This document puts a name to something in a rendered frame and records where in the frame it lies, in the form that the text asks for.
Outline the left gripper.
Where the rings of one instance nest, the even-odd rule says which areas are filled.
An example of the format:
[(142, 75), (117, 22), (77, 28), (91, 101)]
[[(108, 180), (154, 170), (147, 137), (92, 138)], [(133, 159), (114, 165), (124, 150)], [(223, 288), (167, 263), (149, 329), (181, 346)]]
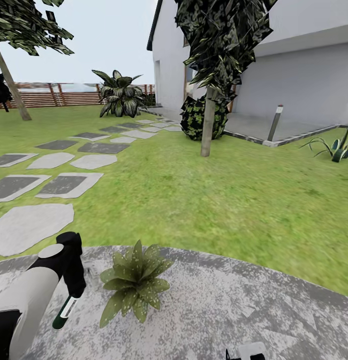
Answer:
[(75, 294), (76, 297), (81, 297), (82, 290), (86, 287), (86, 282), (84, 279), (84, 271), (82, 266), (82, 261), (80, 264), (72, 269), (66, 270), (63, 275), (64, 281), (68, 287), (69, 295)]

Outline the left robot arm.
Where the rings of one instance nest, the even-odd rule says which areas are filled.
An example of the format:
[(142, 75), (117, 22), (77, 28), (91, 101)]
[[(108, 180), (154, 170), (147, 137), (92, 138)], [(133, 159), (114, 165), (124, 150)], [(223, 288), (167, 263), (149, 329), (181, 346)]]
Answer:
[(19, 360), (25, 354), (62, 276), (69, 295), (78, 298), (87, 274), (93, 285), (100, 281), (95, 262), (82, 264), (79, 233), (62, 233), (56, 242), (39, 252), (34, 264), (0, 295), (0, 360)]

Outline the insectifuge atomizer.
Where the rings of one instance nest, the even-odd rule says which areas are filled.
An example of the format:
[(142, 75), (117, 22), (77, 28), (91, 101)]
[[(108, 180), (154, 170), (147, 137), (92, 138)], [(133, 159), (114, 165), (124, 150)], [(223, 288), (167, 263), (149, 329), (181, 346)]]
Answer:
[(61, 328), (63, 328), (65, 322), (71, 315), (79, 299), (80, 297), (76, 297), (75, 293), (68, 296), (66, 302), (56, 316), (56, 319), (52, 323), (53, 328), (55, 328), (56, 330), (60, 330)]

